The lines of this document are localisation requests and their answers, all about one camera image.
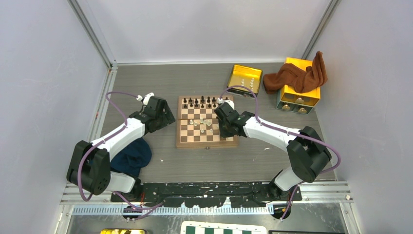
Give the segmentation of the wooden chess board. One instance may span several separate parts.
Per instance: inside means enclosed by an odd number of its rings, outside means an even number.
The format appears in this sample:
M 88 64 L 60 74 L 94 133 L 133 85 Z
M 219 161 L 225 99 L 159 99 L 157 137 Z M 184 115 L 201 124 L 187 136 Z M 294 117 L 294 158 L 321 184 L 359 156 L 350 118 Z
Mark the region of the wooden chess board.
M 237 136 L 220 136 L 214 110 L 220 96 L 179 96 L 177 114 L 178 149 L 230 148 L 239 145 Z

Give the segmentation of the gold metal tin tray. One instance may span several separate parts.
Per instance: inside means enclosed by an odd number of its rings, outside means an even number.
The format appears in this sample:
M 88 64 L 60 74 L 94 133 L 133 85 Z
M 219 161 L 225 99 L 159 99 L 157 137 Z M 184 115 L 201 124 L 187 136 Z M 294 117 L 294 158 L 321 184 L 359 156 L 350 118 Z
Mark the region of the gold metal tin tray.
M 258 96 L 262 77 L 263 71 L 260 69 L 235 64 L 227 82 L 227 92 L 244 97 L 253 97 L 249 92 L 251 90 L 255 96 Z

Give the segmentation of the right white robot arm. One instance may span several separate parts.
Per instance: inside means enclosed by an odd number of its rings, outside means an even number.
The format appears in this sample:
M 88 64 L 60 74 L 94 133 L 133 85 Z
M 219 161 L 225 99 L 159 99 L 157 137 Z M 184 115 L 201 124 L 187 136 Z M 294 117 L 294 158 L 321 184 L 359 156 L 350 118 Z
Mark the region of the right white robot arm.
M 270 193 L 276 200 L 283 200 L 290 189 L 301 182 L 313 182 L 332 158 L 317 132 L 309 126 L 303 129 L 286 128 L 248 111 L 240 114 L 226 101 L 219 104 L 214 113 L 221 137 L 254 138 L 287 153 L 290 166 L 274 177 L 270 187 Z

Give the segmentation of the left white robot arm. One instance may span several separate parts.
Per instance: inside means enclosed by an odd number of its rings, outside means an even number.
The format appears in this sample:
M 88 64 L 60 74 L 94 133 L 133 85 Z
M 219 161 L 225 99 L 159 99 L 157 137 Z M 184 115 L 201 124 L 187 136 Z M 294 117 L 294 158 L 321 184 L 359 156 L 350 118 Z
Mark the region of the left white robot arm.
M 172 111 L 164 98 L 149 93 L 137 96 L 143 109 L 125 118 L 124 123 L 92 142 L 79 141 L 74 148 L 66 175 L 67 181 L 77 185 L 83 200 L 103 192 L 122 192 L 130 201 L 142 195 L 140 180 L 131 173 L 113 170 L 111 161 L 133 141 L 175 122 Z

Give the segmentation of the green checkered calibration board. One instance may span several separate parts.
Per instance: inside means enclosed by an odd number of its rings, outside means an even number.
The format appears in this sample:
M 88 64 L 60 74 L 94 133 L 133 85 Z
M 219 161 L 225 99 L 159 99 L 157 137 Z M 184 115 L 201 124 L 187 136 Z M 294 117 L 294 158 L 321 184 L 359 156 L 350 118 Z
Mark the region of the green checkered calibration board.
M 267 234 L 264 226 L 226 224 L 199 221 L 184 221 L 180 229 L 181 234 Z

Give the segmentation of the dark blue cloth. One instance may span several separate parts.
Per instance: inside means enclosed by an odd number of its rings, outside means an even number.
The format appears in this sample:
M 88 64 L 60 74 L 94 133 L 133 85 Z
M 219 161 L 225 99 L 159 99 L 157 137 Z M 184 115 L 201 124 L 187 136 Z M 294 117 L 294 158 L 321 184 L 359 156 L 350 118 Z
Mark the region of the dark blue cloth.
M 151 158 L 150 146 L 143 138 L 139 138 L 127 145 L 111 160 L 111 169 L 118 173 L 139 177 L 141 169 L 150 163 Z

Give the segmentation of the yellow drawer box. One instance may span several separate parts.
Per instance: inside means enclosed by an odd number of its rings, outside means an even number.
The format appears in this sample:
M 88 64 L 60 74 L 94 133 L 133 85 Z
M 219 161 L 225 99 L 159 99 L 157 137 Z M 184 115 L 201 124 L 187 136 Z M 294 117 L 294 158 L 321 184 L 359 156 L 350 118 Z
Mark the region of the yellow drawer box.
M 287 57 L 285 63 L 291 63 L 303 70 L 313 61 Z M 297 93 L 288 85 L 277 91 L 277 109 L 294 113 L 308 114 L 321 99 L 320 87 L 306 93 Z

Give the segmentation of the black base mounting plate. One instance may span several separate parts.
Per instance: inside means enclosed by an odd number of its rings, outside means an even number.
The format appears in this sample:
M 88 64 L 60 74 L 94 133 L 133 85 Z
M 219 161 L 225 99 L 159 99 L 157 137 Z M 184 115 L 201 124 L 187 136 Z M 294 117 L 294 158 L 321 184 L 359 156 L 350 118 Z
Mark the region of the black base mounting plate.
M 282 191 L 274 182 L 141 183 L 129 193 L 113 194 L 111 201 L 121 202 L 122 197 L 150 207 L 162 203 L 167 208 L 219 208 L 227 200 L 232 208 L 255 208 L 270 202 L 301 200 L 296 187 Z

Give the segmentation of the brown cloth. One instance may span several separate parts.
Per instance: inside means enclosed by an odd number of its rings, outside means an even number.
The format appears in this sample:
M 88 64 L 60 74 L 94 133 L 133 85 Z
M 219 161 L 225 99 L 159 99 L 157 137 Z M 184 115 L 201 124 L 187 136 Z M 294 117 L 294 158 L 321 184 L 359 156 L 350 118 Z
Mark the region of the brown cloth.
M 328 76 L 321 51 L 317 51 L 312 65 L 307 66 L 305 70 L 291 63 L 285 63 L 277 73 L 263 76 L 263 86 L 267 94 L 273 94 L 285 85 L 293 87 L 297 93 L 306 93 L 323 86 L 327 81 Z

